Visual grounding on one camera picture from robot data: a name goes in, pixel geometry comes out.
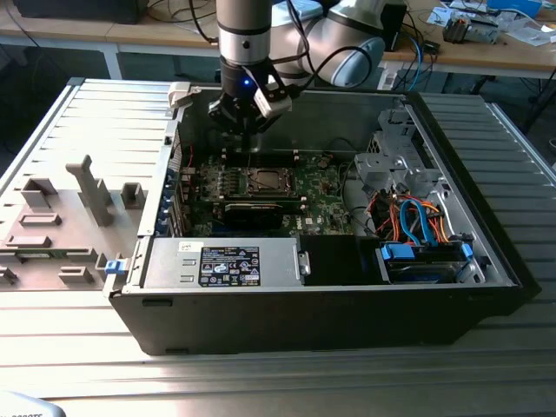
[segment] green circuit board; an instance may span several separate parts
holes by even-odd
[[[239,235],[351,235],[339,193],[338,165],[330,163],[323,168],[321,161],[320,155],[301,155],[293,168],[246,169],[225,167],[209,157],[196,167],[195,194],[190,199],[191,235],[235,235],[219,211],[228,203],[277,205],[285,210],[279,228],[242,230]]]

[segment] blue connector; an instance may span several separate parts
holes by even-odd
[[[381,249],[382,259],[415,259],[414,250],[411,246],[403,243],[387,243]]]
[[[127,260],[125,259],[108,261],[106,262],[106,266],[104,267],[104,272],[106,274],[125,275],[127,273],[127,271],[125,270],[126,263]]]
[[[473,249],[467,243],[463,243],[461,245],[461,252],[463,255],[468,259],[471,260],[473,258]]]

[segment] power supply label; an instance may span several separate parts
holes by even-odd
[[[199,285],[201,287],[260,286],[259,248],[203,248]]]

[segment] red cable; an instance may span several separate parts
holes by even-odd
[[[190,155],[189,155],[189,163],[187,168],[191,168],[191,164],[193,163],[193,145],[189,145],[189,151],[190,151]]]

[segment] metal frame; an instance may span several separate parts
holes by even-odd
[[[118,54],[120,52],[129,52],[137,54],[157,54],[170,56],[210,56],[218,57],[220,52],[216,48],[201,47],[177,47],[177,46],[157,46],[157,45],[141,45],[137,43],[113,43],[113,42],[91,42],[91,41],[74,41],[55,38],[35,38],[35,41],[42,48],[61,48],[69,50],[96,50],[104,54],[104,61],[108,68],[110,78],[113,80],[122,80],[122,66],[119,62]],[[19,45],[19,46],[35,46],[26,37],[19,36],[0,36],[0,44]],[[398,71],[404,70],[411,61],[398,61],[383,59],[379,63],[379,67],[383,69],[378,89],[392,89]],[[484,76],[516,76],[525,78],[542,78],[547,79],[551,75],[551,70],[532,70],[532,69],[508,69],[480,65],[455,65],[436,63],[434,65],[435,72],[453,72],[456,74],[475,74]]]

